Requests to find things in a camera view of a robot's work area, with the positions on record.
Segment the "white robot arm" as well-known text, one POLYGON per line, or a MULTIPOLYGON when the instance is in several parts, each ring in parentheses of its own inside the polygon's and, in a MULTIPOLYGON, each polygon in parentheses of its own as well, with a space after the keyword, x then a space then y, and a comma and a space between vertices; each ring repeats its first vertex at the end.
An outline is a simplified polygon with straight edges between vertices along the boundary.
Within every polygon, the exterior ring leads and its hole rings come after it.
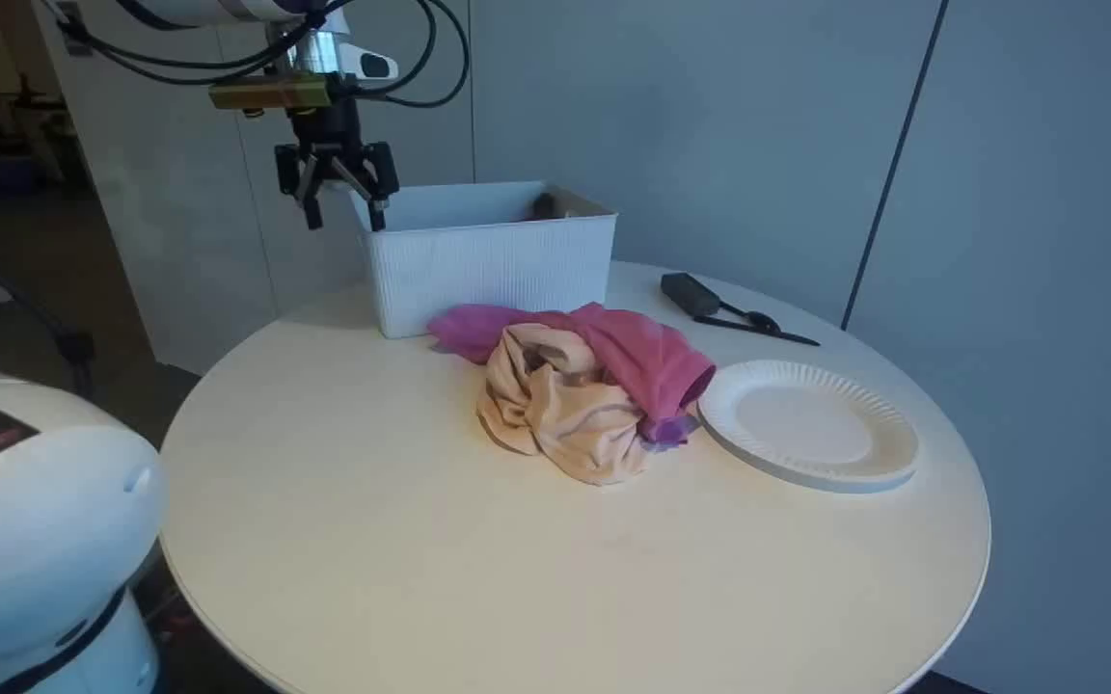
MULTIPOLYGON (((346 28, 352 0, 121 0, 153 30, 259 24, 247 57, 181 61, 115 49, 153 82, 203 85, 220 109, 277 109, 293 142, 277 190, 299 209, 326 182, 366 206, 397 195, 394 154, 357 136, 353 103, 397 85, 397 61, 346 28)), ((159 656, 130 603, 164 508, 159 452, 86 403, 0 375, 0 694, 151 694, 159 656)))

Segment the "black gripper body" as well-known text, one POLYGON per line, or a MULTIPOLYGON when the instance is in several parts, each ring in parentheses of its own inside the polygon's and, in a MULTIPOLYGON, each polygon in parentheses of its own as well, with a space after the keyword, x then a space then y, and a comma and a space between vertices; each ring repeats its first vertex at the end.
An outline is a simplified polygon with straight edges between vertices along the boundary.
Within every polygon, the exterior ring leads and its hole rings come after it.
POLYGON ((333 98, 326 109, 289 112, 293 138, 272 150, 277 190, 311 199, 324 182, 346 182, 364 199, 397 190, 394 154, 384 142, 366 142, 357 103, 333 98))

